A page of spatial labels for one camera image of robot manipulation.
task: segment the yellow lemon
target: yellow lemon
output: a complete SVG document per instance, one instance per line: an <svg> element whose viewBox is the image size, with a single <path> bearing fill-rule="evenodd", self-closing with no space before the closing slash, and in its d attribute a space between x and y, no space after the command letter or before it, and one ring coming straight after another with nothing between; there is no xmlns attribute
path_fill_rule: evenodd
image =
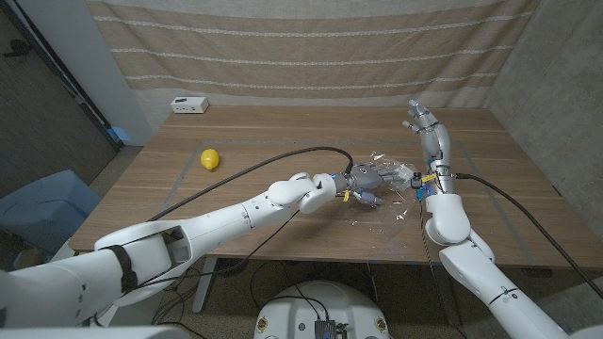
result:
<svg viewBox="0 0 603 339"><path fill-rule="evenodd" d="M216 150L208 149L201 153L201 165L203 165L208 170L213 170L218 166L220 162L220 158L218 157L218 152Z"/></svg>

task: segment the robotic arm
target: robotic arm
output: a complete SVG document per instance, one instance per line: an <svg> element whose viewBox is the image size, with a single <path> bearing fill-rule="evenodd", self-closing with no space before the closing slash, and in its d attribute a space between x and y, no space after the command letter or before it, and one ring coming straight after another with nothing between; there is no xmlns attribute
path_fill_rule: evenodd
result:
<svg viewBox="0 0 603 339"><path fill-rule="evenodd" d="M150 297L171 283L162 280L179 277L207 252L255 228L283 224L298 208L313 213L345 190L393 180L371 165L357 166L350 175L298 173L245 202L196 218L124 228L99 239L91 253L0 271L0 328L77 326L111 305Z"/></svg>
<svg viewBox="0 0 603 339"><path fill-rule="evenodd" d="M567 334L495 265L490 247L471 229L461 197L454 194L450 172L450 139L446 127L423 105L411 100L409 115L416 123L403 124L421 137L427 162L425 231L445 249L440 260L446 271L497 318L512 338L567 338Z"/></svg>

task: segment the white power strip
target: white power strip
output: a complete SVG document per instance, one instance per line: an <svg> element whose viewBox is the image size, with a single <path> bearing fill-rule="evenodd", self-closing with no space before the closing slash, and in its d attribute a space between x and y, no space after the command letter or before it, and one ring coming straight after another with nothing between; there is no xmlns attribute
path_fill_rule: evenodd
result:
<svg viewBox="0 0 603 339"><path fill-rule="evenodd" d="M170 105L174 113L204 113L209 103L205 97L176 97Z"/></svg>

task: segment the clear plastic bag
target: clear plastic bag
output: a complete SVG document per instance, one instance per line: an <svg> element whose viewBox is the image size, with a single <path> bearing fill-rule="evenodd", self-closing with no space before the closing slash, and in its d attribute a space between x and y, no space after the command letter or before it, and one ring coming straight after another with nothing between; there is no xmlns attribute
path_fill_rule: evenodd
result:
<svg viewBox="0 0 603 339"><path fill-rule="evenodd" d="M383 153L372 152L371 163L393 170L400 181L384 184L371 190L383 199L383 204L370 206L350 199L344 203L340 214L353 227L369 229L387 241L404 227L409 213L416 207L416 193L410 188L410 180L416 171L412 164L402 163Z"/></svg>

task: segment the wooden table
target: wooden table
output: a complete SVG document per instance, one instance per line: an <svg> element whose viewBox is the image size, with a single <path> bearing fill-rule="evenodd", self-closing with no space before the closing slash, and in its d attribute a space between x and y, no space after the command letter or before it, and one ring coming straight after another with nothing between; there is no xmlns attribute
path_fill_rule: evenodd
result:
<svg viewBox="0 0 603 339"><path fill-rule="evenodd" d="M424 170L418 136L404 129L406 108L211 106L202 115L171 115L70 240L90 251L103 235L145 221L162 208L255 163L310 146L342 148L356 163L373 151ZM603 244L559 196L543 173L496 118L483 109L434 109L449 130L452 169L477 174L524 204L565 250L586 268L603 267ZM220 153L213 172L199 156ZM289 157L217 188L166 218L190 218L265 191L271 183L307 171L337 172L347 159L317 152ZM510 203L473 181L457 181L472 227L502 266L567 267L531 223ZM353 200L329 202L312 215L297 215L255 254L258 259L426 263L418 205L402 222L349 219ZM244 257L277 227L250 232L208 253ZM439 248L430 244L430 252Z"/></svg>

